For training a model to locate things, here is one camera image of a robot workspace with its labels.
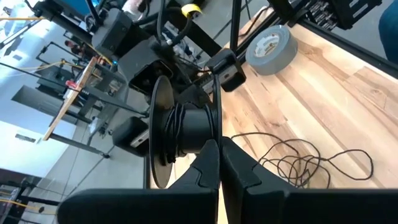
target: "yellow tag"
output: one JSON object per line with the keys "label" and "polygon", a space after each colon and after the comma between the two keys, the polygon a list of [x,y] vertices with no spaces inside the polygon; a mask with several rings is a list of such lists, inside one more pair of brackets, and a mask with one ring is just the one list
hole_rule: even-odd
{"label": "yellow tag", "polygon": [[188,14],[190,14],[191,12],[199,12],[201,14],[201,10],[196,4],[186,4],[182,6],[181,12],[185,17],[188,17]]}

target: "floor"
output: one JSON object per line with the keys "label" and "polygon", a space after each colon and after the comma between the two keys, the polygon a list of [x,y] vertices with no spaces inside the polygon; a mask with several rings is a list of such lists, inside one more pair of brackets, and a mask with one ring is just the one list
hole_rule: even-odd
{"label": "floor", "polygon": [[[378,20],[382,12],[390,5],[392,0],[384,0],[383,4],[373,9],[362,18],[353,29],[345,31],[335,29],[333,32],[348,40],[368,49],[382,57],[385,57],[377,31]],[[251,0],[249,9],[253,16],[263,5],[263,0]],[[231,18],[231,0],[210,1],[203,10],[203,15],[197,18],[197,24],[202,27],[211,37]],[[242,11],[241,27],[249,20],[246,10]],[[220,45],[229,41],[229,26],[215,39]],[[129,92],[127,103],[139,105],[144,110],[147,107],[144,97],[132,90]],[[119,110],[110,123],[110,128],[121,124],[131,116],[124,110]],[[75,140],[86,142],[88,133],[86,124],[78,123]],[[96,154],[69,147],[60,158],[48,176],[41,181],[39,187],[47,190],[35,189],[32,196],[46,198],[49,200],[63,200],[67,195],[83,189],[91,188],[142,188],[143,186],[143,158],[129,154],[118,147],[113,147],[111,136],[105,138],[95,136],[92,146],[104,152],[109,152],[111,159],[102,159]],[[55,207],[46,207],[45,213],[55,212]],[[38,215],[25,213],[24,219],[39,223],[56,223],[54,215]]]}

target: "spool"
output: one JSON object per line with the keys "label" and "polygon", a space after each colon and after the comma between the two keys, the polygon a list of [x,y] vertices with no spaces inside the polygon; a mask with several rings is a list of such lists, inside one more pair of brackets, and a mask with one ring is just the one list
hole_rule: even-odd
{"label": "spool", "polygon": [[221,85],[214,81],[213,103],[197,108],[190,103],[174,103],[173,89],[167,77],[157,79],[149,116],[149,155],[152,175],[159,188],[169,182],[177,157],[200,153],[209,139],[221,147]]}
{"label": "spool", "polygon": [[296,56],[297,41],[285,26],[277,25],[262,31],[249,44],[246,61],[260,75],[283,70]]}

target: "duct tape roll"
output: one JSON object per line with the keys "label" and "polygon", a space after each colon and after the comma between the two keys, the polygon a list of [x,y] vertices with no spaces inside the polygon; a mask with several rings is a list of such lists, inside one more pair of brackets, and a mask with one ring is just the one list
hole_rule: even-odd
{"label": "duct tape roll", "polygon": [[249,44],[246,61],[260,75],[272,75],[284,69],[297,54],[297,41],[284,26],[262,31]]}

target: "black spool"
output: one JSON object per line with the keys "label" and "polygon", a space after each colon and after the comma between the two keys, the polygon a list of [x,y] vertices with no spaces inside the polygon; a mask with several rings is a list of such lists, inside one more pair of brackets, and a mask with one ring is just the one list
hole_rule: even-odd
{"label": "black spool", "polygon": [[169,79],[165,76],[157,79],[150,104],[149,153],[159,188],[167,186],[177,157],[200,153],[209,139],[215,139],[220,146],[221,87],[217,78],[213,86],[213,103],[197,108],[191,103],[175,103]]}

